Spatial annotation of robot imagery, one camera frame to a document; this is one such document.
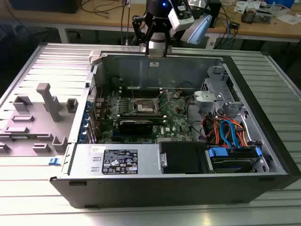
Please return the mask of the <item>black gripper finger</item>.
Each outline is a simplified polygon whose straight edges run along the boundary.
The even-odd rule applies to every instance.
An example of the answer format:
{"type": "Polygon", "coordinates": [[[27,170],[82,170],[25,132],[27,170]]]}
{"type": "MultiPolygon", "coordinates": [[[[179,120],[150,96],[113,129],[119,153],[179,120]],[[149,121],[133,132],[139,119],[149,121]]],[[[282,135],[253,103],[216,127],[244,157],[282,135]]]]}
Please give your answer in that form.
{"type": "Polygon", "coordinates": [[[154,19],[154,15],[152,14],[144,14],[144,16],[133,16],[132,20],[134,32],[136,35],[137,40],[140,44],[145,44],[145,54],[149,54],[149,42],[151,40],[151,37],[153,36],[156,28],[156,22],[154,19]],[[148,29],[145,34],[142,33],[140,26],[142,23],[145,23],[147,25],[148,29]]]}
{"type": "Polygon", "coordinates": [[[167,56],[169,42],[170,42],[170,29],[171,26],[169,26],[167,23],[163,23],[164,26],[164,35],[165,35],[165,50],[163,52],[163,57],[167,56]]]}

